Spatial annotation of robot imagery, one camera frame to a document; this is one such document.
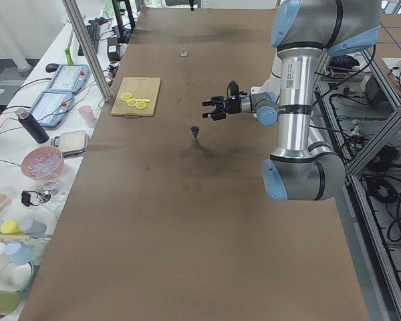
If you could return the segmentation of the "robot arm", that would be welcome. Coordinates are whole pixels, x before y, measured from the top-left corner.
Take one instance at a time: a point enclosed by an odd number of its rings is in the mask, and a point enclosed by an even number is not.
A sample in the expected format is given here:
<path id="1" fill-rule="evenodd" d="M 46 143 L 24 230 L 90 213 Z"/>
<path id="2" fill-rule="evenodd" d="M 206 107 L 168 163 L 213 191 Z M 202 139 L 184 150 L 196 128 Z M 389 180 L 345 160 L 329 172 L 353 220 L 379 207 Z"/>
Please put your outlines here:
<path id="1" fill-rule="evenodd" d="M 284 1 L 279 6 L 271 45 L 281 60 L 279 101 L 270 92 L 247 94 L 235 82 L 229 96 L 205 102 L 207 117 L 252 112 L 264 126 L 278 126 L 277 146 L 263 163 L 267 194 L 277 200 L 318 201 L 333 197 L 346 170 L 313 125 L 315 63 L 322 53 L 352 54 L 372 47 L 380 33 L 379 1 Z"/>

